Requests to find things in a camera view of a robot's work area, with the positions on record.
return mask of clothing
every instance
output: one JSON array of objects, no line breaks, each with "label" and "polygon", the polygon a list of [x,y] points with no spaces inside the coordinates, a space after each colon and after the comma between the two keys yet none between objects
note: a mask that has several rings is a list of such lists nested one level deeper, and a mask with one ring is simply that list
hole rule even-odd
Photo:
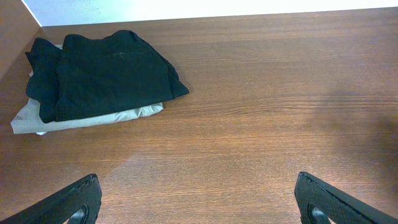
[{"label": "clothing", "polygon": [[99,124],[117,123],[120,121],[129,121],[139,117],[151,116],[163,110],[162,103],[156,103],[150,106],[127,110],[102,116],[76,119],[71,121],[43,123],[39,117],[40,103],[37,100],[29,98],[28,103],[18,112],[17,116],[11,121],[14,134],[36,133],[43,135],[48,131],[59,131],[69,128],[82,128]]},{"label": "clothing", "polygon": [[36,39],[27,56],[33,77],[38,75],[29,80],[27,95],[40,102],[45,123],[140,108],[189,92],[174,67],[128,30],[101,40],[67,35],[61,52]]}]

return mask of white wall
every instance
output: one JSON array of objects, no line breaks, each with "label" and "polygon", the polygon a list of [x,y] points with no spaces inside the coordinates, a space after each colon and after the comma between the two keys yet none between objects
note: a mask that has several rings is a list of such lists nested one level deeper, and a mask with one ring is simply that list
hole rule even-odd
[{"label": "white wall", "polygon": [[24,0],[42,26],[398,6],[398,0]]}]

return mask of black fabric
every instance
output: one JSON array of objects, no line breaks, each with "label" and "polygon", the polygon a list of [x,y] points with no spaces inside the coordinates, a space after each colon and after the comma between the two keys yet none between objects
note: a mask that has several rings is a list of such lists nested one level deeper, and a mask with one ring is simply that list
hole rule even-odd
[{"label": "black fabric", "polygon": [[[89,118],[172,100],[189,92],[174,67],[131,31],[120,30],[101,40],[71,34],[65,37],[59,54],[34,54],[47,49],[53,52],[55,46],[48,43],[36,40],[27,53],[33,77],[38,72],[36,79],[41,81],[29,81],[27,94],[29,89],[28,96],[40,102],[43,122],[49,121],[52,112],[53,121]],[[45,50],[34,50],[42,46]],[[57,89],[57,94],[46,95],[46,100],[57,99],[54,107],[42,105],[41,85]]]}]

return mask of brown wooden surface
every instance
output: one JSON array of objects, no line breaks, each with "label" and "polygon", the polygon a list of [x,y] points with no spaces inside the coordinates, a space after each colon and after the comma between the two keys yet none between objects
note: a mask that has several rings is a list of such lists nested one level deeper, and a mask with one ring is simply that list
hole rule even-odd
[{"label": "brown wooden surface", "polygon": [[89,173],[98,223],[299,223],[305,170],[398,218],[398,10],[46,27],[129,29],[191,93],[148,118],[13,135],[29,65],[0,82],[0,218]]},{"label": "brown wooden surface", "polygon": [[21,0],[1,0],[0,79],[39,28]]}]

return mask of wooden table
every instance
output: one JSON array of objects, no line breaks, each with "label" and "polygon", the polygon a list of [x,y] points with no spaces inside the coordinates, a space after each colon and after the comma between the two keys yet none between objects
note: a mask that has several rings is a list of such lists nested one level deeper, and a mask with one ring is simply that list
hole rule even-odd
[{"label": "wooden table", "polygon": [[89,173],[98,223],[299,223],[307,171],[398,217],[398,8],[44,27],[138,33],[191,93],[134,121],[13,135],[30,67],[0,82],[0,219]]}]

